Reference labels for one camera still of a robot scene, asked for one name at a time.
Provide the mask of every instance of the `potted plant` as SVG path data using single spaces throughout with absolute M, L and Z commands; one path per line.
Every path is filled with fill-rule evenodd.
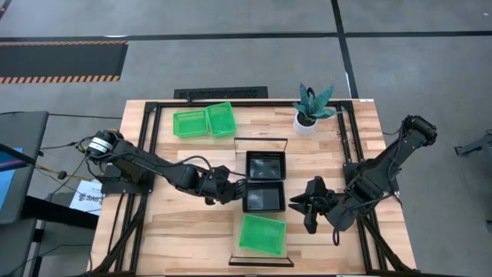
M 337 112 L 324 108 L 333 94 L 333 86 L 316 97 L 312 88 L 306 89 L 301 83 L 301 102 L 293 103 L 298 113 L 294 119 L 294 130 L 299 135 L 309 135 L 316 129 L 318 119 L 329 118 Z

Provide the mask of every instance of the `black mat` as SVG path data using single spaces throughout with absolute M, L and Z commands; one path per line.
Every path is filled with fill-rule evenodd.
M 182 88 L 175 89 L 175 99 L 268 98 L 268 87 Z
M 114 82 L 128 42 L 2 42 L 0 83 Z

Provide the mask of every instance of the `black tray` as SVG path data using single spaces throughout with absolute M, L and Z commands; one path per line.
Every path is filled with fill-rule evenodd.
M 250 182 L 243 212 L 285 212 L 284 182 Z
M 246 175 L 250 180 L 285 180 L 285 152 L 246 151 Z

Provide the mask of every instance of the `caution stripe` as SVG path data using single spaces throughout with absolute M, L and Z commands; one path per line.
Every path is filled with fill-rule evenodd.
M 0 46 L 33 46 L 33 45 L 118 45 L 126 44 L 128 41 L 89 41 L 89 42 L 0 42 Z
M 116 82 L 119 75 L 0 77 L 0 84 L 39 84 L 68 82 Z

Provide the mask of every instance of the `snake plant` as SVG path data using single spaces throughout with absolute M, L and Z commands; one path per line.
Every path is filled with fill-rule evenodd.
M 325 119 L 336 114 L 337 112 L 330 108 L 325 108 L 333 94 L 333 86 L 316 96 L 312 88 L 306 89 L 301 83 L 299 88 L 301 94 L 301 102 L 293 103 L 294 107 L 302 114 L 302 116 L 315 122 L 317 119 Z

